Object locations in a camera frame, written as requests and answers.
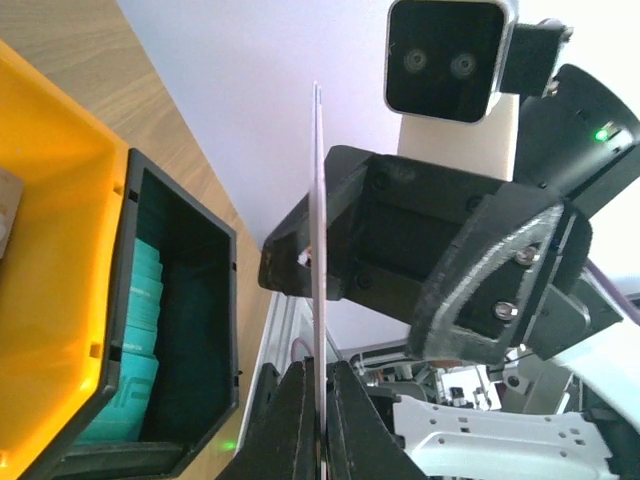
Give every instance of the yellow bin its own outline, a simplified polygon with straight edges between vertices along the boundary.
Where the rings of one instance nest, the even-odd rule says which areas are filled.
[[[0,479],[96,392],[128,146],[0,42],[0,166],[24,192],[0,259]]]

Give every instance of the white wall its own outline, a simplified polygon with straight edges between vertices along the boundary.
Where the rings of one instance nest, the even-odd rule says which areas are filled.
[[[390,0],[120,0],[238,213],[259,245],[308,184],[311,83],[323,86],[325,144],[394,152],[399,117],[382,99]],[[637,26],[628,4],[528,0],[522,20],[576,27],[566,59],[640,112],[633,72]],[[629,230],[640,184],[622,213],[599,216],[593,258],[624,278],[640,273]],[[340,348],[402,338],[406,326],[349,302],[329,306]]]

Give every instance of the camera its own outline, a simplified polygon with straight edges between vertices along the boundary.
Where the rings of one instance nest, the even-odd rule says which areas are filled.
[[[498,91],[516,21],[516,4],[507,0],[396,1],[387,29],[389,108],[482,120]]]

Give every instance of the stacked teal container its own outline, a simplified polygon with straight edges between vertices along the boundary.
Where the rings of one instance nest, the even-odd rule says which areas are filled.
[[[132,272],[118,391],[78,437],[78,445],[131,442],[140,435],[158,370],[153,349],[163,288],[160,252],[136,239]]]

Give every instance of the camera lens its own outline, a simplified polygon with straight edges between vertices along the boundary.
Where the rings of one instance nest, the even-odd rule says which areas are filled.
[[[462,53],[451,62],[451,73],[460,80],[469,78],[475,71],[476,57],[470,53]]]
[[[410,50],[404,56],[404,68],[409,73],[418,73],[427,66],[427,54],[419,48]]]

